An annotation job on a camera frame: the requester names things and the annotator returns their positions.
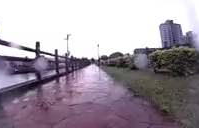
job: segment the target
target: river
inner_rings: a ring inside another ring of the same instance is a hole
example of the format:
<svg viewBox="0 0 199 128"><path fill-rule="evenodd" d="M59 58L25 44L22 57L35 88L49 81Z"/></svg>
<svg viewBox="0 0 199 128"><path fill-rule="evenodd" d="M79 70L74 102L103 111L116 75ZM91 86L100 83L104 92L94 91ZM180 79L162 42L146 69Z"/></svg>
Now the river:
<svg viewBox="0 0 199 128"><path fill-rule="evenodd" d="M65 72L65 69L60 69L60 73ZM42 76L50 76L55 75L56 71L51 70L42 73ZM16 74L16 75L8 75L6 73L0 72L0 89L9 87L15 84L24 83L30 80L36 79L35 73L26 73L26 74Z"/></svg>

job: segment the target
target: paved path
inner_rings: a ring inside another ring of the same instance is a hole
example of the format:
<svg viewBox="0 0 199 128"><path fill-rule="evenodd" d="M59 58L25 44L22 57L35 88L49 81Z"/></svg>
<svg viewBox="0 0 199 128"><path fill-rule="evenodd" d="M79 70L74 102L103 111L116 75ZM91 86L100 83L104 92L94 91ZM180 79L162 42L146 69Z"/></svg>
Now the paved path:
<svg viewBox="0 0 199 128"><path fill-rule="evenodd" d="M2 128L177 128L95 65L4 103Z"/></svg>

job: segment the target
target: lamp post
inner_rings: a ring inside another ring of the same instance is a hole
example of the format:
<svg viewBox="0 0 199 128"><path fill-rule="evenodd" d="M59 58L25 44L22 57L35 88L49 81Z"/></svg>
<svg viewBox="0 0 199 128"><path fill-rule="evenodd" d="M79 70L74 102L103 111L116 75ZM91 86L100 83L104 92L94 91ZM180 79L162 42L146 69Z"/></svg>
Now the lamp post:
<svg viewBox="0 0 199 128"><path fill-rule="evenodd" d="M100 66L99 44L97 45L98 65Z"/></svg>
<svg viewBox="0 0 199 128"><path fill-rule="evenodd" d="M70 51L69 51L69 36L70 36L71 34L67 34L67 37L64 39L64 40L67 40L67 56L69 56L70 55Z"/></svg>

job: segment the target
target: hedge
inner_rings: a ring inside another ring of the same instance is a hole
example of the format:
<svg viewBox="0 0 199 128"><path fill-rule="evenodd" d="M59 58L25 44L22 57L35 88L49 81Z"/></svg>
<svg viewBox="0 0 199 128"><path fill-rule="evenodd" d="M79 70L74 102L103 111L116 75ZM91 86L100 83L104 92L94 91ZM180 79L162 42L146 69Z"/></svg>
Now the hedge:
<svg viewBox="0 0 199 128"><path fill-rule="evenodd" d="M106 61L101 61L101 64L106 66L116 66L120 68L129 68L131 70L136 70L138 68L134 62L134 58L134 55L126 55L122 57L111 58Z"/></svg>
<svg viewBox="0 0 199 128"><path fill-rule="evenodd" d="M199 71L199 52L188 47L157 50L150 54L150 64L154 72L167 69L172 75L187 76Z"/></svg>

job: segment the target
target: overcast sky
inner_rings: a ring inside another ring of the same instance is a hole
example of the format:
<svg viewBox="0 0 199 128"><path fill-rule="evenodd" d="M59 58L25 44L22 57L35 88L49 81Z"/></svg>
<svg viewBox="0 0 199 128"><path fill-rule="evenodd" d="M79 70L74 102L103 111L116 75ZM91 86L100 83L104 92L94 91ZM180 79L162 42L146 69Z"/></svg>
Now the overcast sky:
<svg viewBox="0 0 199 128"><path fill-rule="evenodd" d="M193 1L199 19L199 0ZM0 39L48 52L97 57L134 48L161 47L159 25L167 19L192 29L194 13L184 0L0 0ZM1 55L32 56L0 47Z"/></svg>

